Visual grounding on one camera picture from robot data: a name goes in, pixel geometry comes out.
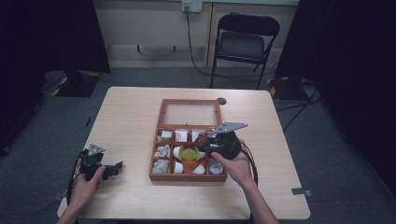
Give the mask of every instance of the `cable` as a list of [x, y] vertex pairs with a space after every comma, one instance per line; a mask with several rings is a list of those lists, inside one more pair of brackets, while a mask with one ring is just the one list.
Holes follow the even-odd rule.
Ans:
[[318, 91], [318, 83], [316, 83], [316, 84], [317, 84], [317, 85], [316, 85], [316, 87], [315, 87], [315, 90], [314, 90], [314, 92], [312, 93], [311, 97], [308, 99], [308, 102], [304, 102], [304, 101], [283, 101], [283, 102], [274, 102], [274, 104], [284, 104], [284, 105], [295, 104], [295, 105], [288, 106], [288, 107], [283, 107], [283, 108], [281, 108], [281, 107], [284, 106], [284, 105], [280, 105], [280, 106], [276, 109], [276, 113], [277, 113], [277, 112], [280, 112], [280, 111], [282, 111], [282, 110], [285, 110], [285, 109], [291, 109], [291, 108], [295, 108], [295, 107], [299, 107], [299, 106], [312, 105], [312, 104], [314, 104], [314, 103], [317, 103], [317, 102], [321, 99], [321, 95], [319, 96], [318, 99], [316, 99], [315, 101], [312, 101], [312, 100], [315, 98], [316, 92]]
[[276, 111], [276, 112], [279, 112], [279, 111], [284, 110], [284, 109], [289, 109], [289, 108], [294, 108], [294, 107], [298, 107], [298, 106], [303, 106], [303, 108], [301, 108], [301, 109], [297, 112], [297, 114], [294, 115], [294, 117], [293, 117], [293, 118], [289, 121], [289, 123], [285, 126], [285, 128], [283, 129], [283, 133], [288, 129], [288, 127], [289, 127], [289, 126], [291, 125], [291, 123], [297, 118], [297, 116], [298, 116], [306, 107], [308, 107], [308, 105], [313, 104], [313, 103], [316, 103], [316, 102], [318, 102], [318, 101], [320, 100], [321, 97], [319, 97], [317, 100], [315, 100], [315, 102], [312, 102], [312, 100], [314, 99], [314, 96], [315, 96], [315, 93], [317, 92], [317, 90], [318, 90], [318, 85], [315, 87], [314, 92], [312, 93], [311, 97], [308, 99], [308, 102], [307, 102], [304, 106], [303, 106], [303, 105], [294, 105], [294, 106], [290, 106], [290, 107], [287, 107], [287, 108], [282, 108], [282, 109], [279, 109], [279, 110]]
[[76, 178], [76, 177], [75, 177], [76, 167], [77, 167], [77, 164], [78, 164], [78, 160], [79, 160], [79, 158], [81, 157], [81, 155], [82, 155], [83, 152], [84, 152], [84, 151], [80, 151], [80, 152], [78, 153], [78, 156], [76, 157], [76, 160], [75, 160], [75, 164], [74, 164], [74, 166], [73, 166], [72, 174], [70, 175], [69, 184], [67, 185], [67, 189], [66, 189], [66, 192], [67, 192], [67, 194], [66, 194], [67, 205], [70, 204], [70, 199], [71, 199], [71, 197], [72, 197], [72, 192], [73, 192], [74, 180], [75, 180], [75, 178]]
[[[257, 173], [256, 163], [254, 162], [254, 159], [253, 159], [253, 154], [251, 154], [250, 149], [248, 148], [248, 146], [245, 143], [241, 142], [241, 144], [244, 145], [247, 148], [247, 152], [244, 149], [242, 149], [242, 153], [244, 153], [245, 156], [247, 156], [247, 159], [250, 161], [251, 170], [253, 171], [254, 182], [256, 183], [256, 186], [259, 186], [259, 176], [258, 176], [258, 173]], [[250, 212], [250, 218], [249, 218], [248, 223], [249, 224], [253, 224], [254, 223], [253, 215], [251, 214], [251, 212]]]
[[45, 91], [45, 90], [53, 87], [56, 83], [58, 83], [62, 79], [63, 76], [64, 76], [64, 71], [62, 72], [61, 76], [54, 83], [50, 84], [48, 87], [44, 87], [40, 91]]
[[308, 105], [304, 105], [303, 108], [301, 108], [296, 115], [294, 115], [294, 117], [289, 121], [289, 123], [286, 125], [286, 127], [283, 129], [283, 132], [285, 132], [288, 127], [291, 125], [291, 123], [297, 118], [297, 116], [307, 107]]
[[[204, 75], [204, 76], [206, 76], [206, 77], [212, 77], [212, 74], [208, 74], [208, 73], [202, 71], [202, 70], [196, 65], [195, 60], [194, 60], [193, 57], [192, 57], [189, 7], [184, 7], [184, 9], [185, 9], [186, 18], [187, 18], [188, 35], [189, 35], [189, 49], [190, 49], [190, 56], [191, 56], [192, 65], [193, 65], [193, 67], [195, 68], [195, 70], [198, 71], [198, 73], [200, 73], [201, 75]], [[270, 74], [274, 74], [275, 71], [276, 71], [276, 69], [275, 69], [275, 66], [276, 66], [276, 65], [277, 65], [277, 63], [274, 64], [274, 66], [273, 66], [273, 71], [264, 73], [263, 76], [267, 76], [267, 75], [270, 75]], [[245, 81], [245, 82], [257, 82], [257, 80], [247, 79], [247, 78], [244, 78], [244, 77], [259, 77], [258, 75], [252, 75], [252, 76], [223, 76], [223, 75], [216, 75], [216, 76], [217, 76], [217, 77], [224, 77], [224, 78], [227, 78], [227, 79], [230, 79], [230, 80]], [[273, 76], [270, 76], [270, 77], [268, 77], [268, 78], [265, 79], [265, 80], [262, 80], [262, 82], [267, 81], [267, 80], [270, 79], [271, 77], [273, 77]]]

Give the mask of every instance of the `electrical outlet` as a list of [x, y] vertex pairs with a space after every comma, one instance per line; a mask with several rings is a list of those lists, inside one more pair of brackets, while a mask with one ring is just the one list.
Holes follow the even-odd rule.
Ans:
[[181, 11], [186, 11], [186, 7], [191, 11], [191, 1], [181, 1]]
[[202, 12], [202, 2], [192, 1], [190, 11], [191, 12]]

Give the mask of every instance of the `chair backrest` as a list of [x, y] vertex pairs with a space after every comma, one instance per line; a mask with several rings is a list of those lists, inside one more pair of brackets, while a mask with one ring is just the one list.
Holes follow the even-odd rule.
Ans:
[[220, 30], [277, 36], [280, 26], [272, 17], [233, 12], [221, 17], [218, 24], [218, 34]]

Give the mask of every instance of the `chair leg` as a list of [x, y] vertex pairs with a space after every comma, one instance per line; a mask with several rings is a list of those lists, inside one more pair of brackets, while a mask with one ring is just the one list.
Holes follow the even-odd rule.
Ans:
[[256, 72], [256, 69], [259, 67], [259, 64], [256, 64], [256, 67], [254, 67], [254, 69], [253, 69], [253, 73], [255, 73]]
[[212, 77], [210, 78], [210, 89], [213, 88], [213, 78], [215, 77], [215, 69], [218, 64], [218, 58], [215, 56], [213, 59], [213, 65], [212, 65]]
[[257, 83], [256, 90], [258, 90], [260, 85], [262, 84], [262, 75], [264, 75], [264, 68], [265, 68], [265, 64], [262, 65], [262, 71], [260, 72], [260, 78], [259, 78], [259, 82]]

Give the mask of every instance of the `black chair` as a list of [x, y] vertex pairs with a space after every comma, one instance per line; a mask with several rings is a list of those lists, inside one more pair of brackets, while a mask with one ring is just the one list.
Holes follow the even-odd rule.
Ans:
[[[262, 83], [262, 75], [271, 47], [279, 29], [279, 23], [267, 16], [233, 12], [221, 17], [216, 35], [210, 88], [213, 87], [217, 59], [222, 59], [240, 63], [255, 63], [256, 67], [253, 73], [262, 64], [262, 71], [256, 88], [258, 90]], [[264, 45], [263, 36], [271, 38], [267, 47]]]

